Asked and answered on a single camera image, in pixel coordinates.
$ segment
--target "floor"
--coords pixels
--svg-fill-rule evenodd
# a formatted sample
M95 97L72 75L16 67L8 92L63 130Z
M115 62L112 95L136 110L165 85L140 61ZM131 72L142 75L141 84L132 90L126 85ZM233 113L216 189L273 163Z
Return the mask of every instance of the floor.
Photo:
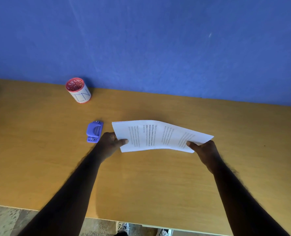
M37 214L34 210L23 210L0 206L0 236L16 236L20 230ZM155 236L155 228L132 224L129 236ZM85 218L80 236L112 236L115 222ZM189 233L174 230L173 236L206 236L207 234Z

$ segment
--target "shoe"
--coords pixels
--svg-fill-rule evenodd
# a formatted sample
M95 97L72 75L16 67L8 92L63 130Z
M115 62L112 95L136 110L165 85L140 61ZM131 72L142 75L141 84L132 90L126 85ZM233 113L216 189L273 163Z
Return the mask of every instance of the shoe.
M129 229L129 223L116 221L116 233L124 231L129 235Z
M166 228L159 228L157 229L156 236L172 236L173 230L166 229Z

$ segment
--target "desk surface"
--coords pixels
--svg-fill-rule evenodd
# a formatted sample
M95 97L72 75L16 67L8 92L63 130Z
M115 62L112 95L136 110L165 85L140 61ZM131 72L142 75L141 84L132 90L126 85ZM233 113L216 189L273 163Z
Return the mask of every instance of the desk surface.
M214 135L223 158L291 233L291 107L0 80L0 205L39 210L92 146L94 120L153 119ZM88 217L231 235L213 176L195 154L117 151L100 167Z

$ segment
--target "dark skin arm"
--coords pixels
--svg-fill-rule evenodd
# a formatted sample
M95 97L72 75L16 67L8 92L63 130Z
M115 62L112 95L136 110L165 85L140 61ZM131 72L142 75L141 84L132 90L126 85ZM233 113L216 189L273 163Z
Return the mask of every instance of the dark skin arm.
M100 164L128 142L106 132L61 189L18 234L78 236Z
M202 163L214 175L234 236L289 235L226 166L213 141L208 141L201 146L192 142L187 142L187 145L198 154Z

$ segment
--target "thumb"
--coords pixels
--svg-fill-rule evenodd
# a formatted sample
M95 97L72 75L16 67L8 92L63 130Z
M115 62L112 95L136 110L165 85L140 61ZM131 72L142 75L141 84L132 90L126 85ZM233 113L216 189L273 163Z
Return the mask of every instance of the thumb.
M201 146L198 146L197 144L193 143L193 142L187 142L186 143L187 146L189 146L192 150L194 150L196 153L199 153L201 151Z
M128 142L129 142L128 139L120 139L116 141L116 145L121 147L123 145L126 145Z

